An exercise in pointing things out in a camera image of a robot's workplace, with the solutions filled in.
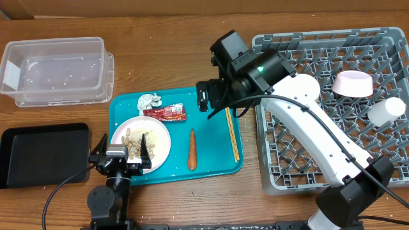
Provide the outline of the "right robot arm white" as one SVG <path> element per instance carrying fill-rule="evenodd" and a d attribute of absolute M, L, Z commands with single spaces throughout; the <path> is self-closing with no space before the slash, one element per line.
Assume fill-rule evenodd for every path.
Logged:
<path fill-rule="evenodd" d="M 200 111 L 212 114 L 248 109 L 261 104 L 290 130 L 313 157 L 328 187 L 316 198 L 318 211 L 309 218 L 309 229 L 344 229 L 387 191 L 394 171 L 386 157 L 373 158 L 355 144 L 317 104 L 318 81 L 298 74 L 277 51 L 256 54 L 252 50 L 214 51 L 213 66 L 218 92 L 205 93 L 204 82 L 196 84 Z"/>

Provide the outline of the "white bowl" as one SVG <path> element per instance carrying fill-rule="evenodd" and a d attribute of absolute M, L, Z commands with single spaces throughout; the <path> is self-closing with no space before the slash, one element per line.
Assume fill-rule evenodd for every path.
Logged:
<path fill-rule="evenodd" d="M 312 98 L 315 102 L 318 102 L 321 88 L 318 81 L 313 76 L 306 73 L 300 73 L 295 77 L 295 82 L 304 94 Z"/>

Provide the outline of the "white cup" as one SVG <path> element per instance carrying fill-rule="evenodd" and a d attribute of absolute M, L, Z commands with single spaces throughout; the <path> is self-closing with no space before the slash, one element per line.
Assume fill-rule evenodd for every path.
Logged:
<path fill-rule="evenodd" d="M 402 99 L 390 97 L 374 104 L 369 110 L 367 116 L 370 122 L 377 127 L 384 125 L 389 121 L 395 121 L 406 111 L 406 104 Z"/>

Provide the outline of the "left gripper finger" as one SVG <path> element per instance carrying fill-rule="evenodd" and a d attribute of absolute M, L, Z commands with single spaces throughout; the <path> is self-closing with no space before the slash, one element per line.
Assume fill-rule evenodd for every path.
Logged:
<path fill-rule="evenodd" d="M 143 162 L 149 162 L 150 161 L 150 157 L 149 157 L 148 149 L 146 147 L 146 139 L 145 139 L 144 134 L 142 134 L 142 138 L 141 138 L 140 157 L 141 157 L 141 160 Z"/>
<path fill-rule="evenodd" d="M 105 133 L 101 138 L 100 142 L 96 145 L 96 147 L 91 151 L 91 156 L 100 156 L 105 155 L 107 151 L 108 145 L 108 135 Z"/>

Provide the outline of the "pink bowl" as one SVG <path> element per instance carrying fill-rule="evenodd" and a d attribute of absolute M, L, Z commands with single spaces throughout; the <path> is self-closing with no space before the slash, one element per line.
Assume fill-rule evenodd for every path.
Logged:
<path fill-rule="evenodd" d="M 336 75 L 332 91 L 352 98 L 368 97 L 373 94 L 373 79 L 365 72 L 343 71 Z"/>

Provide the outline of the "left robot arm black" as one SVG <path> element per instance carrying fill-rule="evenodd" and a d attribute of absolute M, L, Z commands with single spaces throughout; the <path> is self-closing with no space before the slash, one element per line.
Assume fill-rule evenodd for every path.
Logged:
<path fill-rule="evenodd" d="M 88 195 L 91 229 L 137 230 L 140 225 L 127 218 L 133 176 L 142 176 L 151 168 L 145 135 L 141 137 L 141 162 L 128 163 L 128 149 L 123 144 L 108 144 L 107 134 L 89 154 L 88 162 L 107 177 L 106 184 L 95 187 Z"/>

